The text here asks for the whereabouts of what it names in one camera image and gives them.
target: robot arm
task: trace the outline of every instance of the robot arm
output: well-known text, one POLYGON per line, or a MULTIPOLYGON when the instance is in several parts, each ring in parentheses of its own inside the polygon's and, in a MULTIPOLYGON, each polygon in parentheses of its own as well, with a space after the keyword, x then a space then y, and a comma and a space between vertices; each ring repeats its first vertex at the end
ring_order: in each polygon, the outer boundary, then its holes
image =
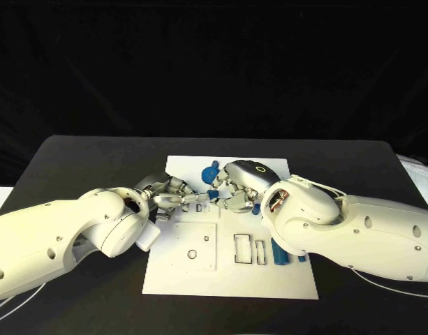
POLYGON ((206 199, 162 173, 134 189, 98 188, 77 200, 2 215, 0 300, 70 272, 93 251, 116 257, 134 243, 147 251, 160 233, 150 210, 160 207, 170 215, 176 206, 206 199))
POLYGON ((242 196, 245 204, 250 202, 245 208, 261 201, 263 224, 289 253, 319 253, 339 265, 376 276, 428 281, 425 209, 346 195, 296 175, 274 181, 271 175, 263 177, 270 171, 267 166, 252 161, 241 162, 227 164, 219 173, 221 181, 235 184, 241 191, 232 193, 228 200, 212 200, 212 203, 229 209, 235 197, 242 196), (238 178, 237 172, 245 165, 254 169, 238 178))

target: robotic hand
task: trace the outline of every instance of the robotic hand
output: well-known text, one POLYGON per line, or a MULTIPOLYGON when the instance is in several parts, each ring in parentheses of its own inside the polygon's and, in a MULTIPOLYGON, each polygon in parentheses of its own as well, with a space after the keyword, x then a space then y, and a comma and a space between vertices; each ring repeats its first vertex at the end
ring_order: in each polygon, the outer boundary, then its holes
POLYGON ((276 172, 252 161, 227 164, 211 190, 224 182, 232 197, 211 202, 244 213, 261 201, 263 224, 289 253, 319 253, 376 276, 428 281, 425 209, 348 195, 296 175, 281 181, 276 172))
POLYGON ((149 250, 159 228, 150 211, 208 200, 166 173, 136 188, 97 188, 78 200, 57 200, 0 216, 0 300, 70 272, 93 251, 116 257, 136 243, 149 250))

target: black curtain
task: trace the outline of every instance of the black curtain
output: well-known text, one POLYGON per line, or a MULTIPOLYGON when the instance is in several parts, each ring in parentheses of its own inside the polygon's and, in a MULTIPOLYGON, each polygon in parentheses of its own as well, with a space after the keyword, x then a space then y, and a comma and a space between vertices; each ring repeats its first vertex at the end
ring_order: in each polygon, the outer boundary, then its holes
POLYGON ((428 158, 428 7, 2 4, 0 184, 54 134, 385 140, 428 158))

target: blue object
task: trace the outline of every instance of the blue object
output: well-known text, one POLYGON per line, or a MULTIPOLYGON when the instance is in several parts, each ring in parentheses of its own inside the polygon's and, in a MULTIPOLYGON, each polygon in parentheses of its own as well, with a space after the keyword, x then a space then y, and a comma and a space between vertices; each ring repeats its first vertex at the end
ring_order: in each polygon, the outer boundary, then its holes
POLYGON ((206 194, 209 195, 211 200, 219 197, 219 192, 215 190, 208 190, 206 194))
POLYGON ((273 256, 274 256, 274 264, 276 265, 286 265, 290 263, 290 257, 287 255, 287 252, 280 247, 274 239, 271 239, 273 244, 273 256))
POLYGON ((255 204, 252 208, 252 214, 257 215, 261 212, 261 204, 255 204))
POLYGON ((219 170, 219 162, 214 161, 212 162, 212 166, 206 167, 202 170, 202 181, 206 184, 211 184, 214 182, 214 179, 216 178, 216 175, 219 174, 221 170, 219 170))

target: black background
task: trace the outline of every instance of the black background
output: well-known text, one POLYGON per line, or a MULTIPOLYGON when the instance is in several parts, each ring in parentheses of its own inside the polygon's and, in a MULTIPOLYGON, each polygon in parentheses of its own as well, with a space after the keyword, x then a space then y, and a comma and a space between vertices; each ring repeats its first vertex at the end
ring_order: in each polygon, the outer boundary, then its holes
MULTIPOLYGON (((284 157, 291 173, 349 194, 427 208, 382 142, 59 136, 42 145, 0 214, 98 187, 134 186, 165 170, 168 155, 206 154, 284 157)), ((136 247, 116 258, 93 253, 0 321, 0 334, 428 334, 428 299, 386 291, 325 257, 310 258, 319 301, 143 295, 149 254, 136 247)), ((428 294, 428 283, 369 278, 428 294)))
POLYGON ((373 139, 428 158, 428 6, 199 2, 0 3, 0 184, 52 134, 373 139))

